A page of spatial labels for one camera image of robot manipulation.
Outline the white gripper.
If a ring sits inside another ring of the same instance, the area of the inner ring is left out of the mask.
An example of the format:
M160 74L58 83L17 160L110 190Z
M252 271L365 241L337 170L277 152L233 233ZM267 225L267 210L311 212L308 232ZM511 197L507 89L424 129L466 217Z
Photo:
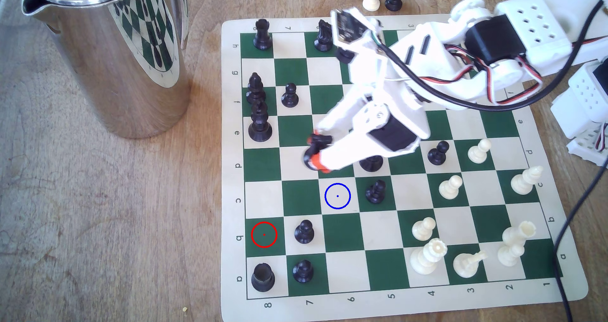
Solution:
M356 54L349 71L361 90L347 93L311 133L311 142L335 142L316 155L316 169L414 152L430 137L423 102L465 109L469 66L460 66L446 45L460 43L468 29L466 22L423 23L388 47L377 22L355 22L349 28L349 50Z

